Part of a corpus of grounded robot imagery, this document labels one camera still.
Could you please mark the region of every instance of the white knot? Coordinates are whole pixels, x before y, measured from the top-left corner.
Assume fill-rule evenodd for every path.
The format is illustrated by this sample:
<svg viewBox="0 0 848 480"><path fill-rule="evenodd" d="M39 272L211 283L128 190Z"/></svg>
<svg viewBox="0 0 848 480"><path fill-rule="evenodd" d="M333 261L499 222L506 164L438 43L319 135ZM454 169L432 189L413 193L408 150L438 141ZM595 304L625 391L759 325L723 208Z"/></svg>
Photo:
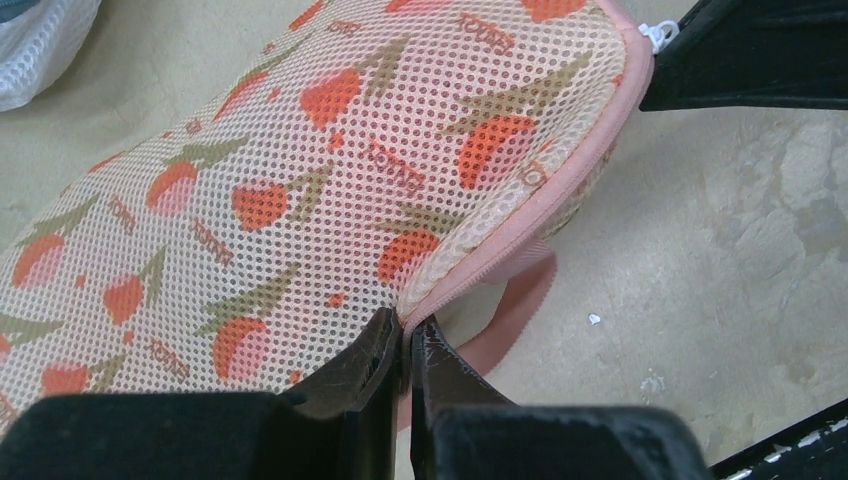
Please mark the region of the white knot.
<svg viewBox="0 0 848 480"><path fill-rule="evenodd" d="M672 40L680 35L680 26L673 20L666 20L656 26L643 23L639 25L639 31L654 44L654 55L656 55L662 52Z"/></svg>

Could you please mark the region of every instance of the floor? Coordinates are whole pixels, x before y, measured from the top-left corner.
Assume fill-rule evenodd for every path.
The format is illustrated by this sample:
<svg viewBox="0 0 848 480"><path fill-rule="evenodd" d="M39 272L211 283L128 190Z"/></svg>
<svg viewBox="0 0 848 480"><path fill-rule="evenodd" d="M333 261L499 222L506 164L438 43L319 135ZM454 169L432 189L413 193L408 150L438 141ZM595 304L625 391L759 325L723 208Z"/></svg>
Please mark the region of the floor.
<svg viewBox="0 0 848 480"><path fill-rule="evenodd" d="M310 3L104 0L66 75L0 114L0 244L95 160L217 94ZM657 22L692 0L624 3ZM718 461L848 396L844 212L846 113L637 112L553 241L557 294L489 380L520 403L671 409ZM498 294L442 312L450 338Z"/></svg>

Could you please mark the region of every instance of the black plastic part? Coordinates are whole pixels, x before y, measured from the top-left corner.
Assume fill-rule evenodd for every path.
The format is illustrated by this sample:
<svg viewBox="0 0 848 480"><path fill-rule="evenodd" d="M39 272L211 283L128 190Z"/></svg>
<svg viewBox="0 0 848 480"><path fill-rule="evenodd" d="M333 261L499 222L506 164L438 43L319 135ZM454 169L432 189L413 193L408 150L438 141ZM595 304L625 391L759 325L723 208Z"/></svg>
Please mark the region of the black plastic part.
<svg viewBox="0 0 848 480"><path fill-rule="evenodd" d="M716 478L848 478L848 400L749 447L712 468Z"/></svg>
<svg viewBox="0 0 848 480"><path fill-rule="evenodd" d="M0 444L0 478L390 479L401 328L379 311L282 395L75 395L36 403Z"/></svg>
<svg viewBox="0 0 848 480"><path fill-rule="evenodd" d="M701 0L680 27L643 111L848 109L847 0Z"/></svg>
<svg viewBox="0 0 848 480"><path fill-rule="evenodd" d="M448 345L412 337L412 464L419 480L707 480L695 439L648 408L519 407Z"/></svg>

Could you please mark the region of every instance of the concrete floor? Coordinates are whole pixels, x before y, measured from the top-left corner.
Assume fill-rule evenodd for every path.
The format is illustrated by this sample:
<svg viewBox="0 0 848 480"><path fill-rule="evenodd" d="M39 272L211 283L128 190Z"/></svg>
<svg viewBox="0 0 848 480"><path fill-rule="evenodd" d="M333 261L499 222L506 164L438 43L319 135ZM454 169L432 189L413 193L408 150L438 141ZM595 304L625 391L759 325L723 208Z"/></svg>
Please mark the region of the concrete floor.
<svg viewBox="0 0 848 480"><path fill-rule="evenodd" d="M67 74L0 114L0 244L91 164L225 88L310 3L104 0ZM656 22L692 0L625 3ZM489 379L520 403L669 408L718 461L848 396L846 211L846 113L636 113L553 241L557 294ZM451 339L498 294L442 312Z"/></svg>

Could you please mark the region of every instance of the blue fabric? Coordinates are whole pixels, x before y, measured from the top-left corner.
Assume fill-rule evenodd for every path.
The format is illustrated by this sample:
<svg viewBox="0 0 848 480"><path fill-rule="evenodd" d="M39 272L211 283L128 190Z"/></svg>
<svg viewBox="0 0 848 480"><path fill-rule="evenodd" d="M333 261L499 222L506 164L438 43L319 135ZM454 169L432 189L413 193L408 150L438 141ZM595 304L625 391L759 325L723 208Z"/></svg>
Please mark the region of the blue fabric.
<svg viewBox="0 0 848 480"><path fill-rule="evenodd" d="M41 0L0 0L0 23L8 22L26 12Z"/></svg>

